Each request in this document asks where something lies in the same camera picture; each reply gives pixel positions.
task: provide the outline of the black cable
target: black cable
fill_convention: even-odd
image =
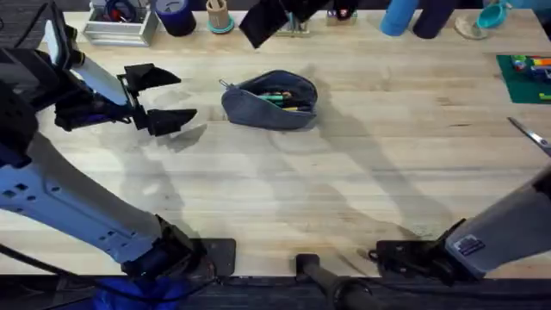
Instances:
[[[300,285],[299,282],[294,279],[294,282],[285,284],[252,284],[252,283],[234,283],[229,282],[227,278],[218,278],[218,284],[221,286],[227,286],[232,288],[296,288]]]
[[[89,279],[84,276],[80,276],[77,274],[74,274],[67,270],[62,270],[61,268],[52,266],[48,263],[43,263],[37,259],[34,259],[32,257],[29,257],[25,254],[22,254],[18,251],[12,250],[9,247],[0,244],[0,253],[11,257],[17,261],[20,261],[25,264],[29,264],[31,266],[34,266],[38,269],[52,272],[53,274],[56,274],[58,276],[65,276],[67,278],[70,278],[77,282],[86,283],[89,285],[93,285],[97,288],[103,289],[111,294],[119,295],[122,297],[126,297],[131,300],[135,301],[143,301],[147,303],[163,303],[163,302],[173,302],[173,301],[180,301],[183,299],[186,299],[190,297],[191,295],[203,290],[207,286],[211,285],[214,282],[218,282],[221,285],[226,286],[235,286],[235,287],[247,287],[247,288],[277,288],[277,287],[293,287],[296,284],[292,283],[289,286],[278,286],[278,285],[253,285],[253,284],[231,284],[228,282],[225,282],[224,280],[218,278],[216,276],[216,270],[215,266],[211,264],[211,268],[213,269],[213,277],[209,281],[204,282],[203,284],[191,289],[189,292],[182,294],[180,296],[174,297],[174,298],[146,298],[137,296],[134,294],[128,294],[125,292],[121,292],[118,289],[111,288],[110,286],[104,285],[94,279]],[[363,278],[361,281],[364,281],[366,283],[373,283],[375,285],[381,286],[383,288],[387,288],[393,291],[402,292],[402,293],[410,293],[410,294],[416,294],[416,295],[434,295],[434,296],[442,296],[442,297],[451,297],[451,298],[470,298],[470,299],[476,299],[476,300],[483,300],[483,301],[545,301],[545,300],[551,300],[551,292],[548,293],[534,293],[534,294],[488,294],[488,293],[469,293],[469,292],[445,292],[442,290],[433,290],[433,289],[420,289],[420,288],[404,288],[395,286],[392,284],[386,284],[384,282],[375,280],[374,278]]]
[[[106,292],[109,292],[111,294],[126,297],[128,299],[135,300],[135,301],[143,301],[143,302],[146,302],[146,303],[164,303],[164,302],[180,301],[180,300],[186,299],[186,298],[190,297],[191,295],[203,290],[207,286],[209,286],[212,283],[214,283],[215,281],[217,281],[217,277],[213,277],[211,280],[206,281],[203,284],[198,285],[195,288],[192,288],[190,291],[186,292],[185,294],[181,294],[180,296],[173,297],[173,298],[147,298],[147,297],[137,296],[135,294],[129,294],[129,293],[121,292],[118,289],[111,288],[109,285],[105,285],[105,284],[100,283],[100,282],[98,282],[94,279],[90,279],[90,278],[87,278],[87,277],[84,277],[84,276],[77,275],[77,274],[72,273],[70,271],[63,270],[61,268],[52,266],[49,263],[41,262],[38,259],[29,257],[29,256],[27,256],[23,253],[20,253],[18,251],[10,249],[9,247],[7,247],[6,245],[3,245],[3,244],[0,244],[0,253],[2,253],[3,255],[5,255],[7,257],[11,257],[11,258],[13,258],[17,261],[20,261],[22,263],[29,264],[33,267],[38,268],[38,269],[48,271],[48,272],[52,272],[53,274],[56,274],[58,276],[65,276],[65,277],[67,277],[69,279],[72,279],[74,281],[77,281],[77,282],[93,285],[93,286],[95,286],[97,288],[100,288],[100,289],[102,289]]]
[[[375,280],[374,278],[363,278],[366,283],[373,283],[383,288],[395,292],[410,293],[415,295],[434,295],[451,298],[468,298],[481,301],[547,301],[551,300],[551,292],[533,293],[533,294],[489,294],[489,293],[470,293],[470,292],[446,292],[435,289],[404,288],[392,284]]]
[[[38,11],[36,11],[36,14],[33,17],[33,20],[28,24],[27,29],[25,29],[25,32],[23,33],[21,38],[19,38],[19,40],[14,44],[14,48],[18,48],[23,43],[23,41],[27,39],[28,34],[30,34],[31,30],[33,30],[34,25],[36,25],[36,22],[38,21],[38,19],[40,18],[40,16],[42,15],[42,13],[44,12],[47,6],[48,6],[48,3],[43,3],[38,8]]]

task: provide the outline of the white container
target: white container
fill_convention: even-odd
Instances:
[[[158,18],[145,0],[130,0],[135,4],[141,22],[99,22],[103,18],[105,0],[90,2],[90,15],[83,35],[92,44],[148,47],[157,31]]]

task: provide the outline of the cable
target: cable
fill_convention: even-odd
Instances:
[[[33,30],[34,25],[36,25],[36,22],[38,21],[38,19],[40,18],[40,16],[42,15],[42,13],[44,12],[47,6],[48,6],[48,3],[43,3],[38,8],[38,11],[36,11],[36,14],[33,17],[33,20],[28,24],[21,38],[19,38],[19,40],[14,44],[14,48],[18,48],[23,43],[23,41],[27,39],[28,34],[30,34],[31,30]]]
[[[218,278],[218,284],[232,288],[296,288],[300,284],[294,279],[292,283],[285,284],[251,284],[251,283],[231,283],[227,279]]]
[[[128,299],[135,300],[135,301],[143,301],[143,302],[146,302],[146,303],[164,303],[164,302],[180,301],[180,300],[186,299],[186,298],[190,297],[191,295],[203,290],[204,288],[206,288],[207,286],[211,285],[212,283],[214,283],[218,280],[217,277],[214,277],[211,280],[206,281],[203,284],[200,284],[197,287],[192,288],[190,291],[186,292],[185,294],[181,294],[180,296],[177,296],[177,297],[173,297],[173,298],[147,298],[147,297],[137,296],[135,294],[129,294],[129,293],[121,292],[118,289],[111,288],[110,286],[105,285],[103,283],[100,283],[100,282],[98,282],[94,279],[90,279],[90,278],[87,278],[87,277],[84,277],[84,276],[77,275],[77,274],[72,273],[70,271],[63,270],[61,268],[52,266],[49,263],[41,262],[38,259],[29,257],[29,256],[27,256],[23,253],[20,253],[18,251],[10,249],[9,247],[7,247],[6,245],[3,245],[3,244],[0,244],[0,253],[2,253],[3,255],[5,255],[7,257],[11,257],[11,258],[13,258],[17,261],[20,261],[22,263],[29,264],[33,267],[38,268],[38,269],[48,271],[48,272],[52,272],[53,274],[56,274],[58,276],[65,276],[65,277],[67,277],[69,279],[72,279],[74,281],[77,281],[77,282],[93,285],[93,286],[95,286],[97,288],[100,288],[100,289],[102,289],[106,292],[109,292],[111,294],[126,297]]]
[[[180,301],[183,299],[186,299],[190,297],[191,295],[198,293],[199,291],[203,290],[204,288],[208,287],[214,282],[219,283],[223,286],[233,286],[233,287],[247,287],[247,288],[278,288],[278,287],[293,287],[298,285],[298,283],[293,283],[291,285],[252,285],[252,284],[231,284],[228,282],[225,282],[221,278],[216,276],[216,269],[212,262],[209,262],[209,266],[212,270],[212,278],[203,284],[198,285],[195,288],[192,288],[189,292],[182,294],[180,296],[174,297],[174,298],[146,298],[137,296],[134,294],[129,294],[125,292],[121,292],[118,289],[111,288],[108,285],[102,284],[94,279],[89,279],[84,276],[80,276],[77,274],[74,274],[70,271],[63,270],[61,268],[52,266],[48,263],[43,263],[37,259],[34,259],[32,257],[29,257],[25,254],[22,254],[18,251],[12,250],[9,247],[0,244],[0,253],[11,257],[17,261],[20,261],[25,264],[29,264],[31,266],[34,266],[38,269],[52,272],[58,276],[65,276],[67,278],[70,278],[77,282],[86,283],[92,286],[95,286],[97,288],[103,289],[111,294],[119,295],[122,297],[126,297],[131,300],[135,301],[143,301],[147,303],[163,303],[163,302],[173,302],[173,301]],[[443,296],[443,297],[451,297],[451,298],[470,298],[470,299],[477,299],[477,300],[483,300],[483,301],[545,301],[545,300],[551,300],[551,292],[547,293],[534,293],[534,294],[488,294],[488,293],[469,293],[469,292],[445,292],[442,290],[432,290],[432,289],[419,289],[419,288],[403,288],[394,286],[392,284],[386,284],[384,282],[375,280],[373,278],[363,278],[361,281],[365,283],[373,283],[375,285],[381,286],[383,288],[390,289],[392,291],[402,292],[402,293],[410,293],[410,294],[416,294],[416,295],[434,295],[434,296]]]
[[[128,0],[107,0],[105,3],[104,12],[107,18],[112,22],[138,21],[138,12]]]
[[[421,288],[404,288],[386,284],[375,280],[374,278],[363,278],[366,283],[373,283],[383,288],[390,289],[396,292],[410,293],[415,295],[434,295],[451,298],[469,298],[482,301],[547,301],[551,300],[551,292],[533,293],[533,294],[488,294],[488,293],[469,293],[469,292],[445,292],[442,290],[421,289]]]

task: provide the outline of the green cutting mat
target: green cutting mat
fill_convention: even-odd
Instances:
[[[510,55],[498,55],[496,59],[507,84],[509,96],[514,103],[551,104],[549,100],[540,99],[540,93],[551,95],[551,84],[535,82],[526,75],[515,71]]]

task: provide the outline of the blue cup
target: blue cup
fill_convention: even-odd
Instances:
[[[476,20],[476,26],[483,29],[496,28],[507,18],[509,6],[507,1],[490,4],[485,7]]]

